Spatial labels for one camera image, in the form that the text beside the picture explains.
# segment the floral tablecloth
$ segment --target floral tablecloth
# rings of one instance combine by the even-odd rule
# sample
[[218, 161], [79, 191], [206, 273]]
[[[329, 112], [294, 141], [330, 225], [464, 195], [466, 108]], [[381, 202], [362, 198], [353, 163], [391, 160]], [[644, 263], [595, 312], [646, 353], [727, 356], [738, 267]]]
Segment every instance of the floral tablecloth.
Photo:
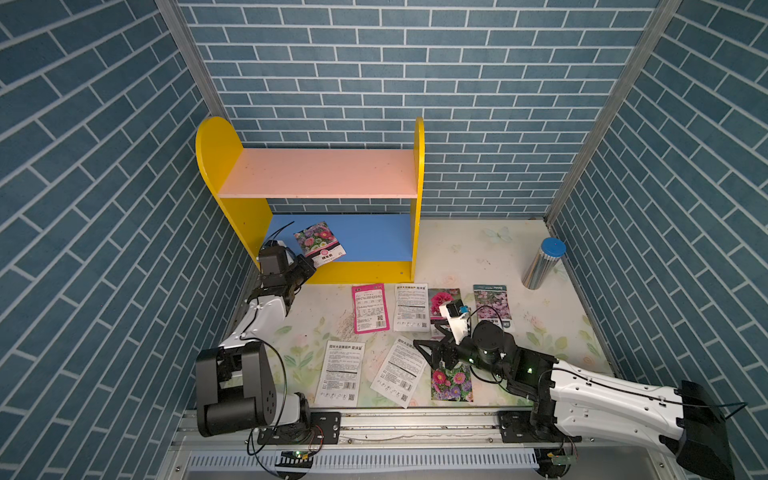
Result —
[[[538, 245], [548, 236], [535, 220], [423, 220], [419, 237], [416, 282], [430, 288], [459, 288], [464, 303], [474, 308], [474, 284], [503, 284], [508, 288], [511, 326], [521, 347], [557, 356], [596, 372], [610, 373], [584, 308], [561, 264], [539, 290], [525, 289], [520, 278]], [[358, 407], [395, 407], [370, 385], [394, 339], [428, 339], [429, 333], [392, 330], [356, 335], [350, 285], [305, 285], [290, 314], [270, 342], [281, 352], [288, 391], [301, 392], [313, 403], [328, 340], [363, 342], [366, 353]], [[392, 323], [394, 285], [385, 285]], [[280, 364], [270, 355], [275, 382], [283, 384]], [[471, 402], [432, 399], [432, 371], [427, 366], [411, 406], [525, 406], [525, 399], [499, 386], [472, 379]]]

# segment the brick wall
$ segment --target brick wall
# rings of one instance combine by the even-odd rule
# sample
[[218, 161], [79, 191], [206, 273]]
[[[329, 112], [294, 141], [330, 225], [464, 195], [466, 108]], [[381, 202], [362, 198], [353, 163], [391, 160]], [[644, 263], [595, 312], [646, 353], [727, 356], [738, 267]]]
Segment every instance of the brick wall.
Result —
[[[244, 142], [410, 148], [421, 115], [423, 213], [452, 217], [543, 215], [656, 3], [181, 2]], [[271, 204], [408, 210], [399, 200]]]
[[684, 0], [555, 231], [629, 379], [747, 401], [737, 478], [768, 467], [768, 2]]
[[154, 475], [250, 265], [152, 0], [0, 2], [0, 478]]

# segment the pink shelf board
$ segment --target pink shelf board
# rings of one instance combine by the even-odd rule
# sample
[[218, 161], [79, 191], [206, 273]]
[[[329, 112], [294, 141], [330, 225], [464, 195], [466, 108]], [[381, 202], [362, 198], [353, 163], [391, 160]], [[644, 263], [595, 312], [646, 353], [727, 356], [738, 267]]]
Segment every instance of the pink shelf board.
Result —
[[246, 148], [222, 198], [416, 198], [411, 150]]

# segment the metal canister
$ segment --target metal canister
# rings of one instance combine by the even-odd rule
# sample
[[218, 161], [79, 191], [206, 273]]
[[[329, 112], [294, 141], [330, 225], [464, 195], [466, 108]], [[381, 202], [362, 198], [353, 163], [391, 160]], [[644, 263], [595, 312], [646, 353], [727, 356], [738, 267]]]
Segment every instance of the metal canister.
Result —
[[541, 242], [536, 257], [523, 276], [523, 286], [530, 290], [536, 290], [544, 282], [552, 267], [565, 255], [565, 243], [557, 238], [547, 238]]

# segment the blue lid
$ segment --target blue lid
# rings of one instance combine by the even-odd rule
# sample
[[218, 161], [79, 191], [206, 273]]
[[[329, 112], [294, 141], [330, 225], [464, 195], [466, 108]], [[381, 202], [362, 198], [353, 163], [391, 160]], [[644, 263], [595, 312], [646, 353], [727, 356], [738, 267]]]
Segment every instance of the blue lid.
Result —
[[565, 243], [556, 238], [549, 237], [541, 242], [541, 251], [550, 257], [562, 257], [565, 255]]

